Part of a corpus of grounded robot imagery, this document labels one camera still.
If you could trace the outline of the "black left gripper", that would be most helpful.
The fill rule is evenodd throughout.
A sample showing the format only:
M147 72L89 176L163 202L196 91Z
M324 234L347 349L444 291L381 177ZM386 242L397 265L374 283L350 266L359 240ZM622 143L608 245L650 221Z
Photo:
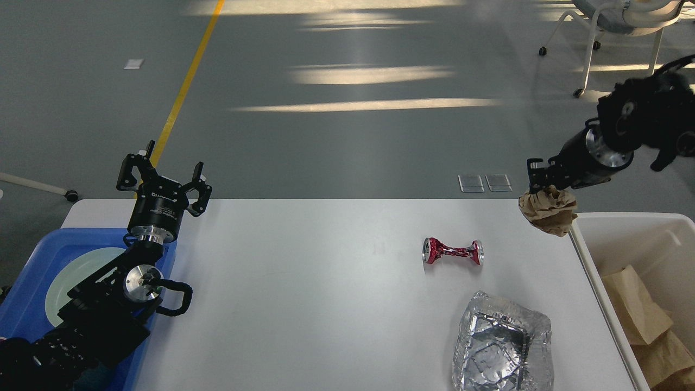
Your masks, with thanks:
M130 235L141 237L151 232L159 235L163 243L171 243L178 238L184 211L194 217L201 216L206 211L212 186L206 183L202 173L203 162L194 166L193 178L185 185L176 181L163 181L150 160L155 144L154 140L150 140L146 149L125 156L116 189L137 194L128 223ZM198 195L194 201L188 198L191 192Z

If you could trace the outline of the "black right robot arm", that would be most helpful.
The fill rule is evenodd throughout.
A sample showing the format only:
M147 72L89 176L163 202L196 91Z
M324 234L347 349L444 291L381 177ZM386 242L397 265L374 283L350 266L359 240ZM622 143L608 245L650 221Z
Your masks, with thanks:
M694 96L680 74L693 55L673 60L649 77L630 78L601 97L597 114L564 143L556 156L527 161L529 192L601 185L633 162L643 146L657 149L651 170L678 157L693 157Z

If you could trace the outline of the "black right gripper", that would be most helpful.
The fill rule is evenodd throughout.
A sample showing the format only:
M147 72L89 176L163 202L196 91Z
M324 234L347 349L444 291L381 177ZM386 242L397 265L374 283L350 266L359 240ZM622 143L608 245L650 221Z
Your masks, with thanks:
M579 189L601 185L633 163L633 151L618 152L605 141L600 126L588 126L563 145L556 156L526 161L529 193L549 186Z

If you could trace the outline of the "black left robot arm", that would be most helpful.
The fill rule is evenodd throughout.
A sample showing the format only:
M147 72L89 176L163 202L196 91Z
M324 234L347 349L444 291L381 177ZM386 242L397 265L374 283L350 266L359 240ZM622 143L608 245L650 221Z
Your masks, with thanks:
M69 390L85 371L115 367L136 351L150 335L152 314L177 317L189 309L193 288L164 277L156 263L178 238L184 213L204 213L212 187L202 162L184 185L159 175L154 146L151 140L127 154L119 171L117 190L136 194L124 252L67 292L57 327L34 342L2 341L3 390Z

